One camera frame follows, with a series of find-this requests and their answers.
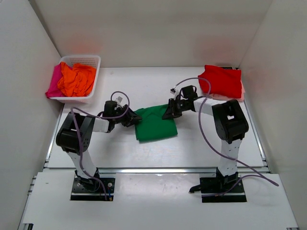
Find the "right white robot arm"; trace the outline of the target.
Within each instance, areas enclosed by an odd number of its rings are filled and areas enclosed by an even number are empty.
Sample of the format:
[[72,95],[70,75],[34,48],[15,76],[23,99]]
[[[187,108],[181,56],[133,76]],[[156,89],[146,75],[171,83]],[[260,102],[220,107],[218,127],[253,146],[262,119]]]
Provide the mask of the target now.
[[197,112],[199,115],[211,115],[215,130],[221,140],[220,163],[217,170],[220,177],[215,179],[215,187],[226,192],[232,187],[229,176],[237,173],[239,147],[249,130],[248,122],[238,100],[218,101],[204,96],[198,96],[195,86],[186,86],[181,90],[171,89],[173,98],[168,100],[163,120],[182,116],[184,111]]

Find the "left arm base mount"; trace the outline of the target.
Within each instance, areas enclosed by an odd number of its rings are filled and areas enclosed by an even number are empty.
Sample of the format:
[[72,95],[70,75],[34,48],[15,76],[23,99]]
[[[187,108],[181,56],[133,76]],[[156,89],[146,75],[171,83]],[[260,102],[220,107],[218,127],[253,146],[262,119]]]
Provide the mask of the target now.
[[94,175],[101,183],[93,178],[82,178],[75,170],[75,177],[71,189],[71,201],[113,201],[115,182],[114,177],[100,177],[98,172]]

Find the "orange t shirt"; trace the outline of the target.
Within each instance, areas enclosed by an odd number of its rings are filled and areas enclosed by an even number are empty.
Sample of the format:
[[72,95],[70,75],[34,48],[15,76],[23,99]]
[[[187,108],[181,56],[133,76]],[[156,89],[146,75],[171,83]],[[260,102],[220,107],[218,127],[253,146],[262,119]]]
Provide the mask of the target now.
[[96,69],[80,63],[68,66],[60,63],[62,77],[57,83],[58,89],[66,97],[87,97],[93,90]]

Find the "white plastic basket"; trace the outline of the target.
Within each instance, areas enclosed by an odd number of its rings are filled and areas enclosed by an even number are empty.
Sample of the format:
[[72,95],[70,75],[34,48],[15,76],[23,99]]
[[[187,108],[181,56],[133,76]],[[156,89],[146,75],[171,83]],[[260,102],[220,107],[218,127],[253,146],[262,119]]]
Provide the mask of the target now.
[[101,64],[101,58],[97,55],[68,55],[63,56],[59,63],[65,62],[68,66],[73,67],[75,63],[80,63],[83,65],[91,66],[96,69],[96,75],[94,78],[93,89],[91,93],[86,97],[50,97],[51,100],[57,100],[63,104],[69,103],[80,103],[80,104],[91,104],[94,97],[94,91],[96,88],[96,83],[99,77],[99,68]]

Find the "green t shirt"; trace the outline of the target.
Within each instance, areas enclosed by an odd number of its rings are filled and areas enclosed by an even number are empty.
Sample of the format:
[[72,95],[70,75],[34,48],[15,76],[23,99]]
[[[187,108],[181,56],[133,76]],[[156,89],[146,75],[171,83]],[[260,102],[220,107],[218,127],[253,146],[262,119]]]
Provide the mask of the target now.
[[177,135],[177,126],[173,119],[163,120],[167,104],[140,108],[135,113],[142,120],[135,125],[135,135],[139,142],[158,141]]

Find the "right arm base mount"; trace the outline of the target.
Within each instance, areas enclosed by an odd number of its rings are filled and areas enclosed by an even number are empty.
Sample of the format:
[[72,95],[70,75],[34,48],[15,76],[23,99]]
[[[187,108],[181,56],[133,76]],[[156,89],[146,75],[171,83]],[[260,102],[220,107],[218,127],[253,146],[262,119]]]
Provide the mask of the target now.
[[201,192],[202,203],[245,203],[245,189],[238,172],[223,176],[216,169],[215,177],[200,177],[200,184],[190,188],[189,193]]

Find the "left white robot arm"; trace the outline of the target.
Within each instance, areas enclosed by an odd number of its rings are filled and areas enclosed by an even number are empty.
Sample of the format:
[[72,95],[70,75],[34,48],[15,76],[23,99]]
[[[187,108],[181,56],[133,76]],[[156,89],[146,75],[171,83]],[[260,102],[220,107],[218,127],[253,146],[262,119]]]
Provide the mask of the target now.
[[110,133],[117,124],[131,127],[141,121],[142,117],[128,104],[121,105],[118,101],[105,102],[104,110],[98,115],[73,107],[57,133],[56,145],[69,155],[76,168],[76,176],[83,180],[84,186],[94,191],[100,186],[100,178],[88,150],[92,134]]

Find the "magenta t shirt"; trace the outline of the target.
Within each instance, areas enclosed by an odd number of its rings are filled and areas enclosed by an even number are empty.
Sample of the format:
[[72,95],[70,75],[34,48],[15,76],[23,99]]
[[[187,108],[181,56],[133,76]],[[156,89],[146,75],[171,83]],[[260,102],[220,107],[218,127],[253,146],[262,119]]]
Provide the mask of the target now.
[[49,89],[45,93],[47,98],[64,96],[64,94],[58,88],[58,82],[61,78],[62,78],[61,64],[58,64],[54,67]]

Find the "red folded t shirt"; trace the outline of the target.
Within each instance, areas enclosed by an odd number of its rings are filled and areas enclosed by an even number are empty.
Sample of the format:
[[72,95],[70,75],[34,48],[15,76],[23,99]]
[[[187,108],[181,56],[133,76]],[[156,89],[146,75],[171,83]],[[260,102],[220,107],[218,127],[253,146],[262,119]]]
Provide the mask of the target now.
[[241,74],[239,69],[205,65],[204,72],[198,76],[200,88],[209,95],[240,99],[243,95]]

